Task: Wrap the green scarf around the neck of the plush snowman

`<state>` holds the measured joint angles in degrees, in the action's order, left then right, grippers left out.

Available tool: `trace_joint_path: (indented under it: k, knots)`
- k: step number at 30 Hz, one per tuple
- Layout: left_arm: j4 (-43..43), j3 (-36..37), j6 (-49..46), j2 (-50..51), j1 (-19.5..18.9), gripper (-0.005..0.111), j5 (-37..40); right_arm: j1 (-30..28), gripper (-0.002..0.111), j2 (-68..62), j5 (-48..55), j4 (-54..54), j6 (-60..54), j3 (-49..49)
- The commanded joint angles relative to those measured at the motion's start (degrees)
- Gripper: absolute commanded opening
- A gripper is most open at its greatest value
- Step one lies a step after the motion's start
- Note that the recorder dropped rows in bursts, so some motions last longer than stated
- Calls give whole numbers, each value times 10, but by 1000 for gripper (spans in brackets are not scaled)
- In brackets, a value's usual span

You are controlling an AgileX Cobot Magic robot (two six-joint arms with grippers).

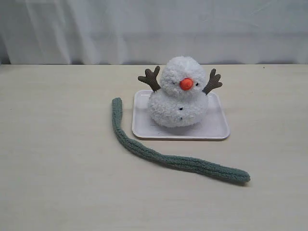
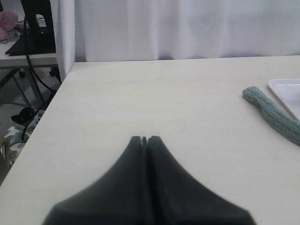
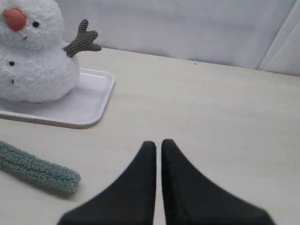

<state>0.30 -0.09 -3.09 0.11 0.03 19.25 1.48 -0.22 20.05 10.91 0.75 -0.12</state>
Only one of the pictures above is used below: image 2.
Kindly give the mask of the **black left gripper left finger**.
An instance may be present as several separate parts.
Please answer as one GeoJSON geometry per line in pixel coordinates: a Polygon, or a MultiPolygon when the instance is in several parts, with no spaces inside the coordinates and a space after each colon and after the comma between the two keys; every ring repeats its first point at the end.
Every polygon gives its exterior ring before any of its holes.
{"type": "Polygon", "coordinates": [[[145,225],[147,185],[144,137],[131,137],[115,164],[97,181],[56,204],[45,225],[145,225]]]}

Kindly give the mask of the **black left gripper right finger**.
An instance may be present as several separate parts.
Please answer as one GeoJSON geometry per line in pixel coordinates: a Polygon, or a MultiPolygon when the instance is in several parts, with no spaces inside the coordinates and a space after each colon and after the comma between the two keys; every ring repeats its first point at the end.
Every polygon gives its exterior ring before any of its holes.
{"type": "Polygon", "coordinates": [[[159,136],[147,144],[147,173],[158,225],[253,225],[251,214],[199,183],[159,136]]]}

